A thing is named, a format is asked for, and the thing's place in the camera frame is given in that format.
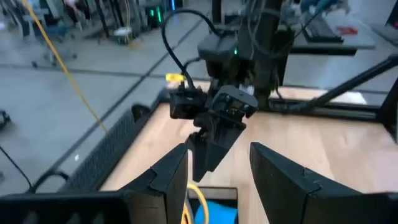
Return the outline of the yellow-handled scissors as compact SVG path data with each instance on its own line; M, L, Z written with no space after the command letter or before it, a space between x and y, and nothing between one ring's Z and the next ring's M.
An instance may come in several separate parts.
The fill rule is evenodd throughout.
M196 193L196 195L199 199L199 202L203 207L203 214L204 214L203 224L209 224L210 213L209 213L208 204L207 204L204 194L196 185L191 184L191 183L187 184L187 189L193 190ZM181 224L193 224L193 216L192 216L191 212L192 212L192 209L190 208L190 205L188 202L188 197L186 196L184 204L183 204Z

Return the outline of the black keyboard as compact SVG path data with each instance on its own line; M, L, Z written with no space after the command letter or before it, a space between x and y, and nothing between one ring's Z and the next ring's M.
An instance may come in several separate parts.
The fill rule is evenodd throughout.
M313 43L343 43L322 16L304 14L302 19L303 33L308 42Z

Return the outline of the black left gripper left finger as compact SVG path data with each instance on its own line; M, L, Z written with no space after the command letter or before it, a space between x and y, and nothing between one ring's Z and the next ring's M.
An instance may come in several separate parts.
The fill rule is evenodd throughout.
M124 186L130 224L180 224L187 166L187 147L181 143Z

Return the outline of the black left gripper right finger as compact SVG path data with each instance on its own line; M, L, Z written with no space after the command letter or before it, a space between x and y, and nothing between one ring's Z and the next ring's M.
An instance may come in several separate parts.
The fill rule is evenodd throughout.
M259 142L250 144L250 165L270 224L302 224L310 194L321 191L328 197L360 194Z

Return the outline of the grey desk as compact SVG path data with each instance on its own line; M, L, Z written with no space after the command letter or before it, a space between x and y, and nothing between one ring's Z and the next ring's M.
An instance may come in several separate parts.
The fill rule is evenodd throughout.
M304 36L302 22L297 29L298 37L294 40L291 54L309 54L309 55L355 55L358 50L373 50L376 48L375 42L368 36L364 27L355 19L345 14L331 13L322 16L331 29L337 34L337 27L355 27L358 30L357 35L339 35L343 43L313 43L308 42Z

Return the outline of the white box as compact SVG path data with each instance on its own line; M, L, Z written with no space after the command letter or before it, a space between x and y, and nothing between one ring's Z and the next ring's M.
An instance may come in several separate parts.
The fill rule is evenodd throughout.
M132 34L131 27L120 27L113 31L113 35L119 37L129 36L130 34Z

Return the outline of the blue sticky note pad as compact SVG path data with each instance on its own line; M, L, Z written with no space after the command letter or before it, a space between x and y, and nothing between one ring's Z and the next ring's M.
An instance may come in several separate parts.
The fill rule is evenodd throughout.
M237 224L238 210L214 201L207 201L209 211L208 224ZM205 214L203 206L200 205L194 215L195 224L204 224Z

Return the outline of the black aluminium table frame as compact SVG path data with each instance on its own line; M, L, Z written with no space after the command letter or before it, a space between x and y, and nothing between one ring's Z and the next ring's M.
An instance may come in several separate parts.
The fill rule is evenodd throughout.
M257 111L291 114L300 116L316 116L324 118L345 119L353 121L380 123L390 134L398 133L398 79L392 89L387 94L383 104L379 107L366 105L356 105L349 103L334 103L332 100L344 93L349 92L354 87L363 84L376 76L398 67L398 55L391 55L370 69L360 73L356 77L344 82L334 89L322 94L317 98L308 101L303 100L284 100L282 98L266 99L264 105L258 102ZM198 90L205 94L206 108L210 109L214 96L208 96L207 92L201 89L191 89L184 85L179 85L176 89ZM161 95L170 103L170 91L175 89L165 89Z

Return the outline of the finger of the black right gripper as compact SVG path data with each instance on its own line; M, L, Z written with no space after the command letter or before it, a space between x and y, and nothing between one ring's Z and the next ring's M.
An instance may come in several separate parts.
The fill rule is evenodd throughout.
M207 170L217 168L246 129L243 118L250 118L257 109L258 101L253 95L232 85L220 88L208 110L210 129L206 155Z
M170 117L192 120L199 130L188 135L187 149L192 152L192 179L200 182L210 170L210 143L213 134L211 113L205 106L206 96L198 90L170 91Z

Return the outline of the white-framed blue office chair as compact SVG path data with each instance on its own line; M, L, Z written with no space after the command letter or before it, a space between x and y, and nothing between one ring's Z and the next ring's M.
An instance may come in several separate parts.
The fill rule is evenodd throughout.
M44 50L44 59L46 59L51 66L55 67L58 60L35 22L32 23L32 31L34 33L35 40ZM65 25L53 25L44 27L44 31L47 34L48 39L53 43L54 47L64 46L63 52L60 54L61 57L69 56L72 59L77 58L77 54L70 47L67 47L65 43L67 39L75 40L75 35L72 33L72 29L70 27Z

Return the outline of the black computer with green lights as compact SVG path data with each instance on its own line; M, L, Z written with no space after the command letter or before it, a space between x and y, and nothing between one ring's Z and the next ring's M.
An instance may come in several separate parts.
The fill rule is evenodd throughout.
M163 18L162 7L160 5L149 7L148 20L149 20L149 25L151 27L160 26L162 23L162 18Z

